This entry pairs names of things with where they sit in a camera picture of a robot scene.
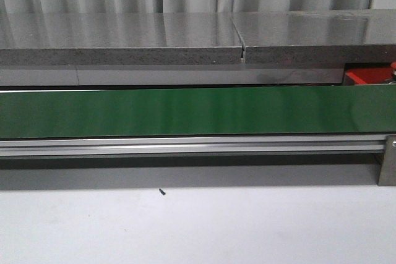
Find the aluminium conveyor frame rail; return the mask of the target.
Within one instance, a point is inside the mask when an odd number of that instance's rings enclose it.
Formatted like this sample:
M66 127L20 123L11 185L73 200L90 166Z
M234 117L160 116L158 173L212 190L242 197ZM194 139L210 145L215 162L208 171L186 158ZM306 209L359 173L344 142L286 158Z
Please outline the aluminium conveyor frame rail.
M2 157L193 153L294 153L384 151L395 137L368 135L267 135L221 137L77 138L3 140Z

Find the grey stone slab left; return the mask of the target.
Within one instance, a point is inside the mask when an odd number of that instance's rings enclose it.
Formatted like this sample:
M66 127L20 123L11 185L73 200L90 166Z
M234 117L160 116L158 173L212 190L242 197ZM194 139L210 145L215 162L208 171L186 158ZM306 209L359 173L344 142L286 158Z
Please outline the grey stone slab left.
M242 52L223 13L1 15L5 66L237 64Z

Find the red plastic tray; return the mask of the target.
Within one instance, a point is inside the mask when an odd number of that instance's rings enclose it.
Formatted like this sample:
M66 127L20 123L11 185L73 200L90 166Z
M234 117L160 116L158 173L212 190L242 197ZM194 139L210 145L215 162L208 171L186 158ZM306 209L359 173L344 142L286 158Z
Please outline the red plastic tray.
M386 67L364 67L348 69L344 73L344 85L375 85L392 83L392 69Z

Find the steel conveyor support bracket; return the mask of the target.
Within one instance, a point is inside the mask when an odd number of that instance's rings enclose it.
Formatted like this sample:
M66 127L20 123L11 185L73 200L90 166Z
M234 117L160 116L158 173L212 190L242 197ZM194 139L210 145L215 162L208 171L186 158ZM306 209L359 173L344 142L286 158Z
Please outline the steel conveyor support bracket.
M396 156L395 156L395 136L390 135L386 138L384 156L378 179L378 186L396 185Z

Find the green conveyor belt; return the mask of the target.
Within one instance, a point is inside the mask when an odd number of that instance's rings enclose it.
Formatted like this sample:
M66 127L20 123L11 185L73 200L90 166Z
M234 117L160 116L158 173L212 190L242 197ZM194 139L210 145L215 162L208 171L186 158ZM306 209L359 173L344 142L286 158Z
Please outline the green conveyor belt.
M1 94L3 139L394 131L394 85Z

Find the grey stone slab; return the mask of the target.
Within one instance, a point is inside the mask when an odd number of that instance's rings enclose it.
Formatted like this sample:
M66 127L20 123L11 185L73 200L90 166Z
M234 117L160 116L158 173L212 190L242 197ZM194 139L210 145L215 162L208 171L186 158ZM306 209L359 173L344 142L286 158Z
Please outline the grey stone slab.
M242 52L223 13L1 15L5 66L237 64Z
M246 63L395 61L395 10L240 12Z

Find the grey stone slab right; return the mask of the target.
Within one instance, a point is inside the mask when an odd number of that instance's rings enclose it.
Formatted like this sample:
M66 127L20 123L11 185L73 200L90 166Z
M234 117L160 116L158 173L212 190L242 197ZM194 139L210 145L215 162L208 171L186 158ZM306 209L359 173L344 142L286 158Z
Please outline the grey stone slab right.
M246 63L395 61L395 10L240 12Z

